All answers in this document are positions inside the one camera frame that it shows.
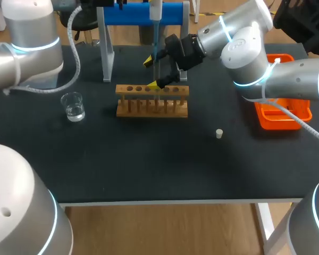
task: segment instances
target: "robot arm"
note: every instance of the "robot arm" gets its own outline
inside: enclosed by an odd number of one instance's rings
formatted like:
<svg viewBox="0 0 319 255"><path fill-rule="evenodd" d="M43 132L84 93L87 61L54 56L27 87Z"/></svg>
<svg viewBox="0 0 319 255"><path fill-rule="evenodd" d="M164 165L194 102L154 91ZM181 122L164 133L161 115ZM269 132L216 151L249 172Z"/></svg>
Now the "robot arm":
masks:
<svg viewBox="0 0 319 255"><path fill-rule="evenodd" d="M219 19L197 31L196 35L188 35L179 39L171 35L165 39L165 48L158 52L157 60L169 55L176 63L178 70L189 70L202 63L203 58L218 58L223 47L242 28L257 25L262 34L273 28L270 12L263 0L249 0L231 12L220 16ZM151 56L144 63L150 67L154 62ZM165 85L179 81L178 70L172 70L165 79L156 80L156 85Z"/></svg>
<svg viewBox="0 0 319 255"><path fill-rule="evenodd" d="M246 99L319 100L319 58L271 65L257 26L240 29L223 49L222 63Z"/></svg>
<svg viewBox="0 0 319 255"><path fill-rule="evenodd" d="M0 45L0 89L60 72L61 42L50 0L3 0L12 44Z"/></svg>

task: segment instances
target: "orange tray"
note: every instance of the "orange tray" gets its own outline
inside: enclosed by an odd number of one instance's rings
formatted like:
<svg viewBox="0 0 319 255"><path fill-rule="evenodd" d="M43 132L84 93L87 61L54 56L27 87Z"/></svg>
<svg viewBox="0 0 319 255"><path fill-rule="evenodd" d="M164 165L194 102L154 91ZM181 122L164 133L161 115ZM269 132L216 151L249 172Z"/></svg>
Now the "orange tray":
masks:
<svg viewBox="0 0 319 255"><path fill-rule="evenodd" d="M294 61L294 58L288 54L267 54L268 61L274 63L276 58L281 59L281 63ZM304 122L309 122L312 119L312 113L309 109L309 100L279 98L277 103ZM260 125L266 130L298 130L301 126L281 110L271 105L254 103L257 116L259 117Z"/></svg>

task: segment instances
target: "wooden test tube rack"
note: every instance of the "wooden test tube rack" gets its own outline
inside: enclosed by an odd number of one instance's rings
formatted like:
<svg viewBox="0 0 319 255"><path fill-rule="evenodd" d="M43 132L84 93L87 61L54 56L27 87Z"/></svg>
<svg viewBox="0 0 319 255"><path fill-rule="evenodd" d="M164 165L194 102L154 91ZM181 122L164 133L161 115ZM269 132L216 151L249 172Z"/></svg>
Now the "wooden test tube rack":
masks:
<svg viewBox="0 0 319 255"><path fill-rule="evenodd" d="M188 86L166 86L162 90L150 90L146 85L117 85L118 100L117 117L150 117L150 118L187 118L189 95ZM160 96L161 99L142 99L142 96ZM180 99L167 100L165 97L175 96Z"/></svg>

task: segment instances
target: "wooden peg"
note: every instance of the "wooden peg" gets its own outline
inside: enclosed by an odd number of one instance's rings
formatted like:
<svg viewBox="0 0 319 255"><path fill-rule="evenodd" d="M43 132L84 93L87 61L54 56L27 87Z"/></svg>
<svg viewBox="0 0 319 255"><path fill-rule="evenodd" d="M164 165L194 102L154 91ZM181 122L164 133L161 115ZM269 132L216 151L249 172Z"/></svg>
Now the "wooden peg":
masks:
<svg viewBox="0 0 319 255"><path fill-rule="evenodd" d="M137 99L137 112L139 113L140 112L140 100Z"/></svg>
<svg viewBox="0 0 319 255"><path fill-rule="evenodd" d="M147 112L149 111L149 99L147 99L147 101L146 101L146 111Z"/></svg>
<svg viewBox="0 0 319 255"><path fill-rule="evenodd" d="M176 112L176 104L177 104L177 100L174 100L173 105L172 105L172 112L173 113Z"/></svg>
<svg viewBox="0 0 319 255"><path fill-rule="evenodd" d="M158 111L158 99L155 99L155 111Z"/></svg>
<svg viewBox="0 0 319 255"><path fill-rule="evenodd" d="M131 113L131 100L128 100L128 112Z"/></svg>
<svg viewBox="0 0 319 255"><path fill-rule="evenodd" d="M168 102L167 100L164 100L164 113L167 113L167 106L168 106Z"/></svg>
<svg viewBox="0 0 319 255"><path fill-rule="evenodd" d="M124 107L124 103L125 103L125 95L122 95L121 97L121 105Z"/></svg>
<svg viewBox="0 0 319 255"><path fill-rule="evenodd" d="M184 105L184 101L186 100L185 96L181 96L180 105Z"/></svg>

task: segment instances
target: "white cable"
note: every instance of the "white cable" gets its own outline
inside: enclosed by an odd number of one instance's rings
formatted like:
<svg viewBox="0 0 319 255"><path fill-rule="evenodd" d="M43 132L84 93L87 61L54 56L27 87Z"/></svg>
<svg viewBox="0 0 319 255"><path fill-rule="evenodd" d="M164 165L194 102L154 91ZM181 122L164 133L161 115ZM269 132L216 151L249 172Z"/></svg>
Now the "white cable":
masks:
<svg viewBox="0 0 319 255"><path fill-rule="evenodd" d="M75 16L77 16L77 14L79 12L81 12L82 8L81 6L78 6L70 15L69 21L68 21L68 38L69 38L69 42L70 42L70 46L73 52L73 56L75 59L75 74L73 76L73 78L65 85L62 85L59 88L56 89L34 89L31 87L21 87L21 86L15 86L11 89L15 89L15 90L23 90L23 91L28 91L28 92L33 92L33 93L38 93L38 94L51 94L51 93L56 93L59 91L62 91L64 89L67 89L69 86L71 86L72 84L74 84L80 74L80 58L77 52L77 49L75 48L75 44L74 44L74 40L73 40L73 36L72 36L72 24L73 24L73 20L75 18Z"/></svg>
<svg viewBox="0 0 319 255"><path fill-rule="evenodd" d="M274 67L276 64L278 64L280 62L277 61L277 59L274 61L274 64L272 67ZM275 101L269 101L266 97L265 97L265 86L266 86L266 80L264 80L263 84L262 84L262 98L261 99L247 99L244 97L245 100L247 101L251 101L251 102L259 102L261 104L266 104L266 105L272 105L274 107L276 107L277 109L283 111L287 116L289 116L291 119L295 120L300 126L302 126L304 129L306 129L309 133L311 133L312 135L314 135L316 138L319 139L319 132L316 131L313 127L309 126L308 124L306 124L304 121L302 121L300 118L298 118L296 115L294 115L293 113L291 113L289 110L287 110L286 108L284 108L283 106L277 104L277 100Z"/></svg>
<svg viewBox="0 0 319 255"><path fill-rule="evenodd" d="M319 139L319 132L316 131L314 128L312 128L311 126L309 126L308 124L306 124L304 121L302 121L301 119L299 119L296 115L294 115L293 113L291 113L289 110L287 110L286 108L282 107L281 105L277 104L276 102L271 102L271 101L264 101L261 102L262 104L267 104L267 105L273 105L274 107L278 108L279 110L283 111L286 115L288 115L289 117L291 117L293 120L295 120L297 123L299 123L300 126L302 126L304 129L306 129L309 133L311 133L312 135L314 135L316 138Z"/></svg>

